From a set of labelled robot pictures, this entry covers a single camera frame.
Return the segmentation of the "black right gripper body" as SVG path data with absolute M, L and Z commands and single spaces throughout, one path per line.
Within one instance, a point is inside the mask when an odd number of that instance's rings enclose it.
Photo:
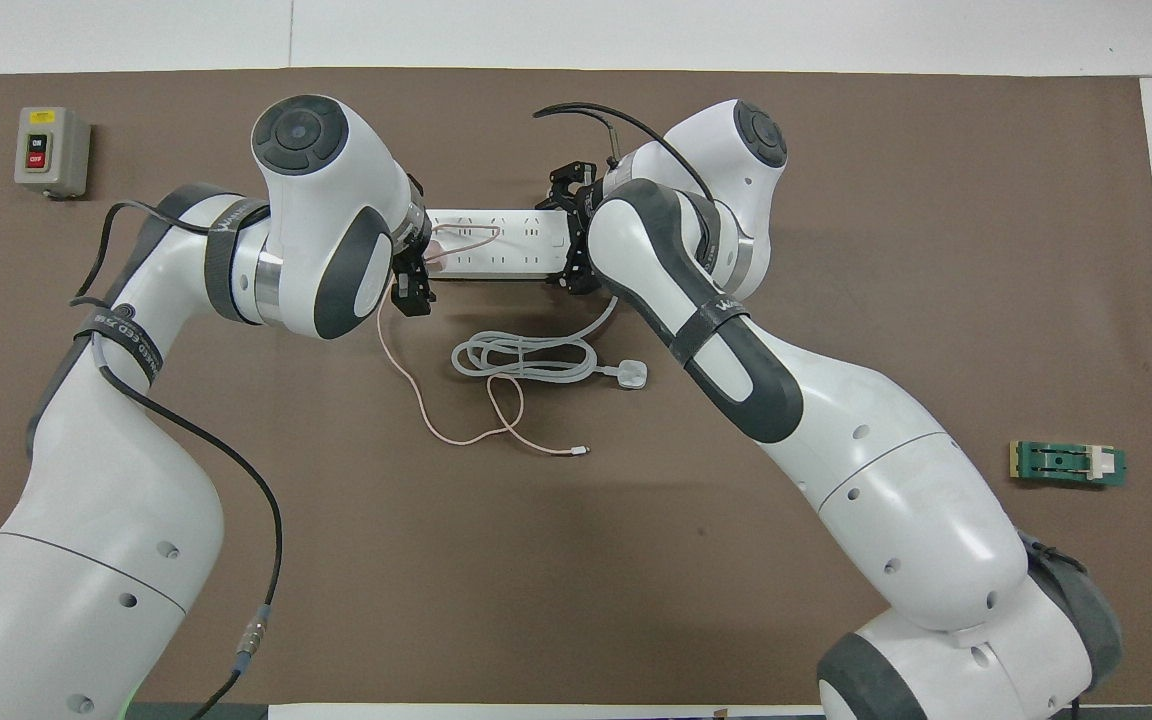
M 576 194 L 576 209 L 573 213 L 566 213 L 568 227 L 568 251 L 566 260 L 573 256 L 585 256 L 588 268 L 588 291 L 598 290 L 602 283 L 594 276 L 589 262 L 588 232 L 591 218 L 593 218 L 596 205 L 602 200 L 602 181 L 596 179 L 594 162 L 573 161 L 566 167 L 577 167 L 577 183 L 571 185 Z

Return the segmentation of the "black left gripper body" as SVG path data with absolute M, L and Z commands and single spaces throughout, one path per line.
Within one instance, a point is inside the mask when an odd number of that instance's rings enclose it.
M 435 295 L 431 291 L 424 253 L 429 249 L 433 223 L 426 213 L 420 183 L 408 176 L 411 188 L 410 209 L 397 225 L 391 268 L 394 285 L 391 301 L 404 316 L 426 316 Z

